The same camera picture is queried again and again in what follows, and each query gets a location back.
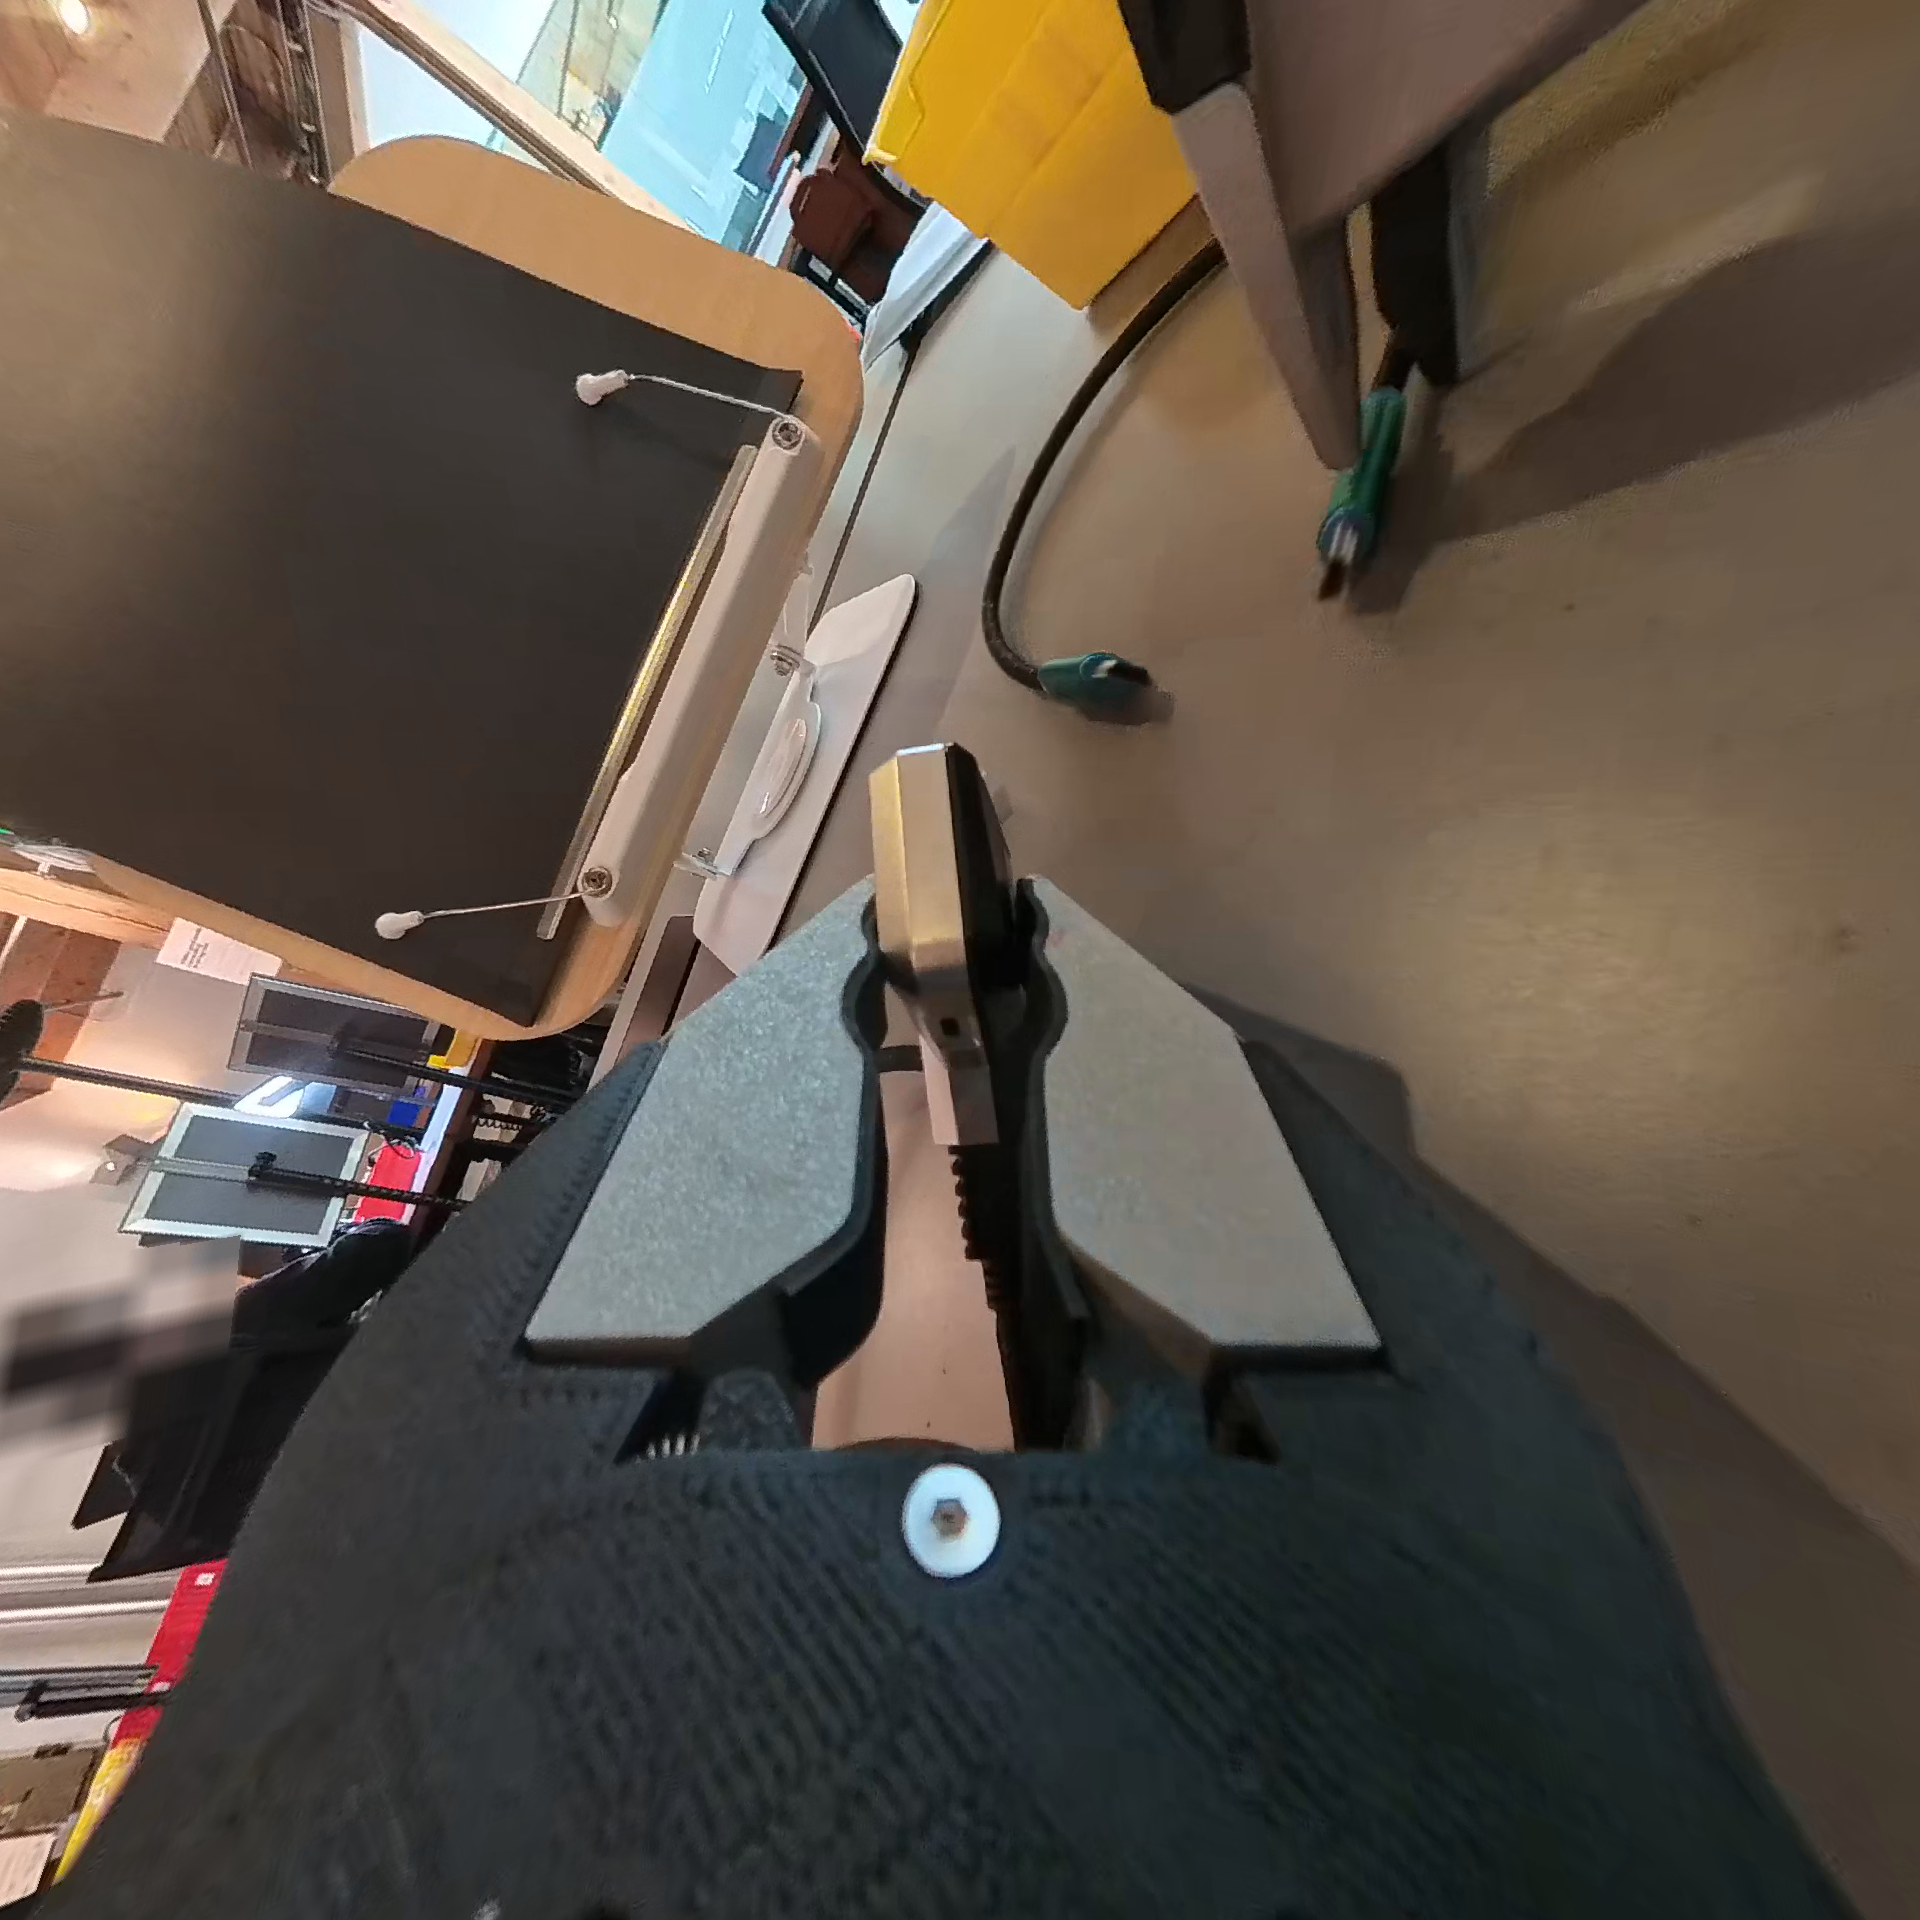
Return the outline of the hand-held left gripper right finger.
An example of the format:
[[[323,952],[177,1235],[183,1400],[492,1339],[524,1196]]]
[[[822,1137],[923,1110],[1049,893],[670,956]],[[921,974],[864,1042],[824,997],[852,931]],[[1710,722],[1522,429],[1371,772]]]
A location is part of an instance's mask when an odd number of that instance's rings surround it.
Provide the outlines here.
[[[1052,881],[1016,890],[984,1011],[993,1142],[951,1147],[1020,1451],[1139,1387],[1212,1427],[1240,1380],[1385,1341],[1232,1026]]]

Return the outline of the black video capture adapter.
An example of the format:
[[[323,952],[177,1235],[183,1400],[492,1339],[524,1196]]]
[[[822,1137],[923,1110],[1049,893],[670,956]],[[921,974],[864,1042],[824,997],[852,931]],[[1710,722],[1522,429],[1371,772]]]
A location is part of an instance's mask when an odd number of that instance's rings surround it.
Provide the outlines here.
[[[930,744],[872,777],[880,969],[915,1034],[938,1146],[1012,1165],[1049,1032],[1040,907],[976,756]]]

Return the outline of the braided hdmi cable green plugs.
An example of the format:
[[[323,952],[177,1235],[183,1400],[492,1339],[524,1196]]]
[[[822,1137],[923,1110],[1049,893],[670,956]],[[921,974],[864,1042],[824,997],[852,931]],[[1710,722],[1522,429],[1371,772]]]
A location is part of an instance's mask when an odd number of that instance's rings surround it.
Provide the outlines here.
[[[1073,708],[1102,725],[1137,725],[1160,694],[1153,675],[1113,652],[1089,652],[1036,661],[1006,628],[1004,593],[1011,582],[1027,523],[1040,502],[1057,462],[1064,460],[1079,426],[1095,401],[1128,368],[1137,353],[1226,267],[1218,242],[1194,253],[1144,307],[1120,326],[1092,370],[1081,378],[1066,409],[1048,429],[1036,462],[1023,480],[1016,502],[1000,530],[998,546],[980,590],[979,627],[995,667],[1012,683],[1042,700]],[[1324,602],[1353,588],[1374,561],[1387,517],[1387,499],[1409,417],[1409,384],[1422,358],[1416,333],[1401,323],[1385,329],[1374,382],[1361,401],[1361,454],[1334,486],[1328,510],[1319,523],[1315,555],[1319,563],[1316,593]]]

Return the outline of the white board stand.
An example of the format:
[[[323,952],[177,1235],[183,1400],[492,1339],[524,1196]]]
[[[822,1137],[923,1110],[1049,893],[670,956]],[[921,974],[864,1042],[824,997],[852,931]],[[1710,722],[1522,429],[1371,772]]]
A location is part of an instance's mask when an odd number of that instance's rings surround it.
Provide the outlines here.
[[[770,417],[728,472],[667,594],[562,857],[562,977],[615,982],[675,878],[694,936],[732,969],[775,939],[826,810],[919,608],[902,573],[819,611],[808,546],[826,445]]]

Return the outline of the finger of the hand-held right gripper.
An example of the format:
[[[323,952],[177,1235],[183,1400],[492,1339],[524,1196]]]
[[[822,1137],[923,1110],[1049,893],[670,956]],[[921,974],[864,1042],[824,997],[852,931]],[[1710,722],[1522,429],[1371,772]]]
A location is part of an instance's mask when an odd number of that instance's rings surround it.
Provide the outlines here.
[[[1256,101],[1294,233],[1367,214],[1376,313],[1433,386],[1472,340],[1496,118],[1630,14],[1607,2],[1248,4]]]
[[[1342,227],[1286,227],[1257,108],[1226,80],[1172,116],[1214,237],[1321,466],[1361,458],[1361,340],[1353,261]]]

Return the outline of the yellow plastic bin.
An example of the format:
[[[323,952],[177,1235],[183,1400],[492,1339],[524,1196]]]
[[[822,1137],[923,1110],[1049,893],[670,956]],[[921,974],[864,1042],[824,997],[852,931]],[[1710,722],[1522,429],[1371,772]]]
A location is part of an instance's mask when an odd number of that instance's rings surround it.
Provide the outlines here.
[[[1195,202],[1119,2],[927,2],[867,157],[1089,309]]]

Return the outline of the black studio light panel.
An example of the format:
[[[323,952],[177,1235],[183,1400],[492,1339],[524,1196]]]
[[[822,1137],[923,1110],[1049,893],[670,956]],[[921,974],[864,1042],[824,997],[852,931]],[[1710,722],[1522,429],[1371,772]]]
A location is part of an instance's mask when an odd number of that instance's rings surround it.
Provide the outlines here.
[[[451,1034],[441,1021],[379,998],[286,977],[252,977],[230,1068],[374,1097],[408,1097],[426,1086],[419,1068],[430,1066]]]
[[[374,1134],[185,1102],[136,1179],[120,1232],[163,1242],[255,1242],[315,1251],[346,1222]]]

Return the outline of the black wood-edged board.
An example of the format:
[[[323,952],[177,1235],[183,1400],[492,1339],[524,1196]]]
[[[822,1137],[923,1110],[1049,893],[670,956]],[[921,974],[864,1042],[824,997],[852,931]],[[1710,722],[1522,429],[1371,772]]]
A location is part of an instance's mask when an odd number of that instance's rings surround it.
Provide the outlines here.
[[[562,857],[770,417],[819,523],[849,320],[441,138],[331,195],[12,110],[2,214],[4,827],[489,1040],[588,1019]]]

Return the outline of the white paper sheet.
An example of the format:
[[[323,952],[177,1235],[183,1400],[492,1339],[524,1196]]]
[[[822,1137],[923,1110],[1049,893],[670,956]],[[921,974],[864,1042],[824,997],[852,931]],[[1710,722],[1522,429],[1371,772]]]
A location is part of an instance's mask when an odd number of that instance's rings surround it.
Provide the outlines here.
[[[247,987],[257,977],[282,974],[282,960],[275,954],[191,918],[171,921],[156,952],[156,964],[238,987]]]

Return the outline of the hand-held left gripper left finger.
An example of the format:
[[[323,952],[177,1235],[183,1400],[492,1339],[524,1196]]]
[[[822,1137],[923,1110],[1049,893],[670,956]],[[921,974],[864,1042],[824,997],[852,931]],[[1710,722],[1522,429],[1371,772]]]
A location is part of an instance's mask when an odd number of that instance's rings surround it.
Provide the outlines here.
[[[874,882],[675,1029],[524,1339],[556,1362],[826,1380],[880,1308]]]

